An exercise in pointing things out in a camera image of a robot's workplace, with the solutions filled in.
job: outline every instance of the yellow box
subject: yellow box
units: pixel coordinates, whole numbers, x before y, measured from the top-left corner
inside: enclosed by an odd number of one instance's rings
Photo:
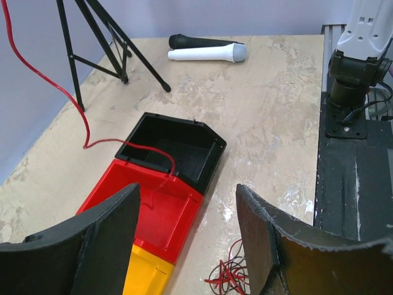
[[[123,295],[161,295],[174,266],[133,245]]]

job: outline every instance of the black storage bin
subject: black storage bin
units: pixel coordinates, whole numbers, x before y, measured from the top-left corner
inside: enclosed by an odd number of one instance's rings
[[[205,195],[227,143],[206,124],[145,112],[127,142],[167,152],[176,163],[173,175]],[[156,152],[123,144],[116,159],[169,173],[171,161]]]

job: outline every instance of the tripod leg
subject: tripod leg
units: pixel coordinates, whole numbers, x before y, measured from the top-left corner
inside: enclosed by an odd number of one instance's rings
[[[143,56],[143,54],[139,51],[139,49],[132,43],[130,38],[124,33],[124,31],[119,27],[119,25],[115,22],[115,20],[107,13],[105,8],[97,1],[97,0],[86,0],[90,7],[95,11],[95,13],[99,16],[100,19],[106,20],[109,25],[119,34],[119,36],[126,42],[126,44],[130,47],[130,49],[135,53],[135,55],[142,61],[145,67],[153,74],[153,76],[158,80],[161,84],[162,88],[166,92],[171,91],[171,87],[166,83],[161,76],[156,72],[153,66],[147,61],[147,59]]]
[[[72,81],[74,83],[76,100],[78,102],[78,105],[82,108],[82,110],[84,112],[85,106],[82,101],[82,95],[80,94],[78,73],[76,71],[74,52],[72,51],[72,44],[71,44],[71,38],[69,36],[67,16],[66,16],[66,11],[64,9],[64,3],[63,3],[63,0],[56,0],[56,1],[57,1],[57,8],[59,10],[61,28],[63,29],[64,41],[66,43],[68,62],[69,62],[69,67],[71,69]]]
[[[128,51],[128,46],[127,46],[127,43],[126,42],[124,42],[123,44],[122,44],[122,49],[123,49],[123,58],[122,58],[122,61],[123,61],[123,64],[122,64],[122,69],[123,69],[123,73],[122,73],[122,75],[123,75],[123,77],[127,77],[127,51]]]
[[[99,44],[101,47],[104,49],[105,54],[108,56],[109,61],[112,63],[112,66],[114,67],[119,79],[122,80],[123,83],[128,82],[128,78],[123,79],[122,77],[122,68],[119,65],[119,62],[117,61],[113,51],[109,47],[109,44],[106,42],[105,37],[103,35],[103,32],[101,32],[97,22],[95,21],[94,17],[92,16],[90,10],[88,9],[86,3],[84,3],[84,0],[76,0],[77,5],[79,6],[80,11],[86,18],[87,23],[89,24],[91,30],[93,31],[94,35],[96,36]]]

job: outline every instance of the table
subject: table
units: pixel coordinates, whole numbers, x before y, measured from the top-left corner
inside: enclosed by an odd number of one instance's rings
[[[313,221],[323,36],[233,39],[248,47],[244,63],[169,61],[167,38],[134,40],[171,93],[137,58],[128,63],[128,85],[96,70],[81,85],[92,140],[125,139],[148,111],[205,122],[228,143],[166,294],[211,294],[203,279],[240,238],[238,183]],[[84,136],[68,103],[0,189],[0,242],[20,242],[75,214],[120,147],[83,150]]]

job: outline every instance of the tangled red wire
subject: tangled red wire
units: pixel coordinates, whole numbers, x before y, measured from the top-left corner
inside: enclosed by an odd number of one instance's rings
[[[151,146],[143,146],[143,145],[140,145],[140,144],[129,143],[129,142],[127,142],[127,141],[119,140],[119,139],[117,139],[117,138],[106,138],[106,139],[103,139],[103,140],[97,140],[97,141],[94,141],[94,142],[92,142],[92,143],[89,143],[89,142],[90,142],[90,127],[89,127],[87,118],[86,118],[86,116],[85,116],[85,114],[84,114],[82,108],[78,105],[78,103],[76,102],[76,100],[72,97],[72,95],[71,95],[67,90],[65,90],[63,87],[59,86],[58,84],[56,84],[54,81],[52,81],[51,79],[49,79],[49,78],[48,78],[47,76],[45,76],[44,74],[42,74],[40,71],[38,71],[35,67],[33,67],[31,64],[29,64],[29,63],[23,58],[23,56],[22,56],[22,55],[20,54],[20,52],[18,51],[18,49],[17,49],[17,47],[16,47],[16,45],[15,45],[15,42],[14,42],[14,36],[13,36],[13,33],[12,33],[11,17],[10,17],[10,13],[9,13],[9,10],[8,10],[7,1],[6,1],[6,0],[1,0],[1,5],[2,5],[2,9],[3,9],[3,11],[4,11],[4,18],[5,18],[5,20],[6,20],[6,27],[7,27],[7,36],[8,36],[8,40],[9,40],[9,42],[10,42],[10,45],[11,45],[12,50],[14,51],[14,54],[15,54],[15,55],[19,58],[19,60],[20,60],[25,66],[27,66],[30,70],[32,70],[32,71],[33,71],[34,73],[36,73],[38,76],[40,76],[41,78],[43,78],[43,80],[47,81],[50,85],[54,86],[55,88],[57,88],[58,90],[60,90],[61,92],[63,92],[63,93],[68,97],[68,99],[71,101],[71,103],[72,103],[72,104],[76,107],[76,109],[78,110],[78,112],[79,112],[80,116],[82,117],[82,120],[83,120],[83,122],[84,122],[84,124],[85,124],[85,128],[86,128],[86,139],[85,139],[85,143],[84,143],[84,145],[83,145],[83,148],[84,148],[84,149],[88,149],[88,148],[91,148],[91,147],[95,146],[95,145],[98,144],[98,143],[105,143],[105,142],[108,142],[108,141],[115,141],[115,142],[118,142],[118,143],[126,144],[127,146],[131,146],[131,147],[136,148],[136,149],[144,149],[144,150],[147,150],[147,151],[157,152],[157,153],[159,153],[159,154],[161,154],[161,155],[167,157],[167,158],[170,159],[170,161],[171,161],[172,169],[171,169],[171,171],[170,171],[170,173],[169,173],[169,176],[168,176],[168,179],[167,179],[167,180],[169,180],[170,177],[173,175],[173,172],[175,171],[176,164],[175,164],[174,159],[173,159],[168,153],[166,153],[166,152],[164,152],[164,151],[161,151],[160,149],[156,149],[155,147],[151,147]],[[156,188],[156,190],[159,189],[159,188],[161,188],[161,187],[165,184],[165,182],[167,182],[167,180],[164,181],[164,183],[162,183],[158,188]]]
[[[231,258],[233,248],[237,243],[240,243],[238,252]],[[243,243],[242,240],[234,242],[229,250],[228,260],[220,260],[220,264],[217,265],[210,273],[209,278],[205,279],[206,283],[209,283],[212,292],[215,295],[226,295],[230,291],[236,291],[240,295],[247,295],[249,286],[249,279],[247,274],[247,267],[244,265],[244,255],[240,255]],[[212,278],[214,272],[218,270],[218,277]]]

